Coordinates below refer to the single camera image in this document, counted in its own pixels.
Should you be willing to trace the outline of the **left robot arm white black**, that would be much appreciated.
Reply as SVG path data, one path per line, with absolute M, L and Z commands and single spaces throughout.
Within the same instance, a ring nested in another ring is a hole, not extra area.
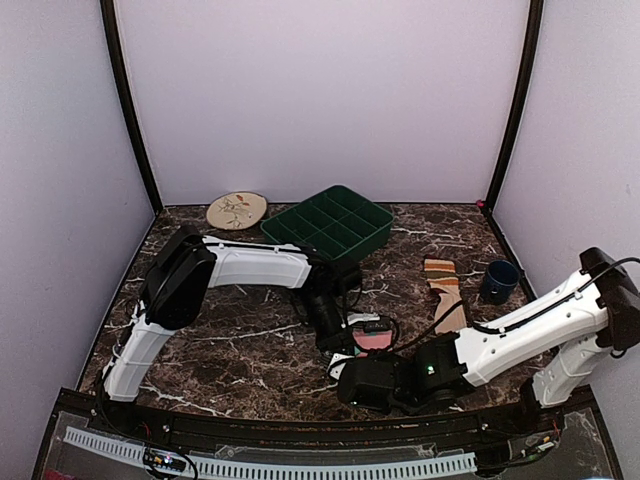
M 298 298 L 322 352 L 354 348 L 346 293 L 361 279 L 357 263 L 331 260 L 306 244 L 268 245 L 205 236 L 180 227 L 152 260 L 130 323 L 112 349 L 101 376 L 109 399 L 101 417 L 120 436 L 141 427 L 128 403 L 156 356 L 177 331 L 198 317 L 206 293 L 228 285 L 283 287 Z

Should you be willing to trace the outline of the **beige floral plate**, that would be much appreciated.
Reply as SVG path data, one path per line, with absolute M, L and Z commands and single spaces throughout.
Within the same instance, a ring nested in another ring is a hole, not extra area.
M 254 192 L 232 192 L 214 200 L 206 212 L 207 222 L 226 231 L 245 230 L 256 225 L 267 213 L 266 198 Z

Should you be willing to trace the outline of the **right black frame post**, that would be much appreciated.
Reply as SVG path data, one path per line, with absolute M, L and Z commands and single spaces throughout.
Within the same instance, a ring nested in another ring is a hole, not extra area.
M 522 54 L 519 62 L 514 93 L 494 172 L 484 200 L 483 212 L 486 217 L 491 217 L 493 215 L 515 148 L 533 73 L 543 11 L 543 0 L 531 0 L 529 2 Z

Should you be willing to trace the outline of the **dark blue mug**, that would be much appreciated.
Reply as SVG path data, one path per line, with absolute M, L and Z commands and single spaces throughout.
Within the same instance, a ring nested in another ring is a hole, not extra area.
M 519 270 L 506 260 L 491 262 L 480 286 L 480 298 L 492 305 L 507 302 L 520 281 Z

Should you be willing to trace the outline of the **black front table rail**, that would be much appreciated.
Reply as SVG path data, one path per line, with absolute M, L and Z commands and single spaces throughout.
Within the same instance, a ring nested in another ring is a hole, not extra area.
M 489 444 L 534 432 L 535 419 L 517 404 L 470 412 L 359 422 L 284 422 L 243 420 L 171 412 L 109 402 L 109 418 L 133 429 L 139 422 L 151 439 L 166 446 L 209 449 L 216 445 L 283 448 L 365 448 L 407 443 L 441 446 Z

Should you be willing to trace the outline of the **black frame post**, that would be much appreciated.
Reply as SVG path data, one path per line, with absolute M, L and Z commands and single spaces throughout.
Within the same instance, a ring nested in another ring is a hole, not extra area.
M 494 172 L 484 200 L 483 212 L 486 217 L 491 217 L 493 215 L 515 148 L 533 73 L 543 11 L 543 0 L 531 0 L 529 2 L 522 54 L 519 62 L 514 93 Z
M 111 70 L 129 142 L 152 211 L 155 216 L 158 216 L 163 211 L 164 205 L 152 172 L 134 105 L 116 18 L 116 3 L 113 0 L 100 0 L 99 5 Z

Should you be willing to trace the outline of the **green divided organizer tray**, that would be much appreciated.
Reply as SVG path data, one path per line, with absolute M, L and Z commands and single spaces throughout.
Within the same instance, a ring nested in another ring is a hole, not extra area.
M 361 262 L 389 239 L 393 214 L 343 185 L 331 186 L 261 224 L 275 244 L 306 244 L 330 260 Z

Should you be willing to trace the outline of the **small circuit board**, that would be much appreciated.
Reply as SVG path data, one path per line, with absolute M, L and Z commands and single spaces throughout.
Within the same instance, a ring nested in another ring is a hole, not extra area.
M 187 463 L 172 453 L 156 449 L 146 449 L 142 457 L 143 464 L 157 472 L 178 474 L 185 471 Z

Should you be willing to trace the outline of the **beige striped sock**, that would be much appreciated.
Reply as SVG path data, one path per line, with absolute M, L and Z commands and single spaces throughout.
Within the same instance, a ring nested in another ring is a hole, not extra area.
M 435 319 L 439 320 L 454 304 L 461 300 L 459 280 L 455 264 L 449 260 L 435 258 L 424 259 L 424 272 L 432 294 L 436 294 L 439 303 L 435 311 Z M 435 329 L 436 334 L 459 331 L 467 326 L 464 307 L 460 304 Z

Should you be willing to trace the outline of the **pink patterned sock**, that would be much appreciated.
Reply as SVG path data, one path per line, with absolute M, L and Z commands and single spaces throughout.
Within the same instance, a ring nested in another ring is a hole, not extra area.
M 353 329 L 352 335 L 356 343 L 354 347 L 356 357 L 367 356 L 369 350 L 387 350 L 393 339 L 392 330 L 365 332 L 363 329 Z

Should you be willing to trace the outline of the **left black frame post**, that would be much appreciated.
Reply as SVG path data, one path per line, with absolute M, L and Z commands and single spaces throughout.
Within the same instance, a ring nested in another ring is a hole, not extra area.
M 111 70 L 129 142 L 152 211 L 155 216 L 158 216 L 163 211 L 164 205 L 152 172 L 134 105 L 116 18 L 116 3 L 113 0 L 100 0 L 99 5 Z

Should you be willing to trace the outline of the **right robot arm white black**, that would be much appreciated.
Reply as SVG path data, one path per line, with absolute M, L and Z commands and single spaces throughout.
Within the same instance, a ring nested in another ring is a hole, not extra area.
M 639 290 L 624 268 L 628 261 L 592 247 L 580 262 L 578 271 L 546 295 L 493 321 L 439 335 L 410 359 L 387 353 L 348 360 L 338 399 L 382 413 L 420 415 L 444 409 L 557 348 L 553 360 L 527 381 L 531 396 L 510 413 L 517 432 L 534 432 L 549 408 L 566 402 L 601 359 L 639 342 Z

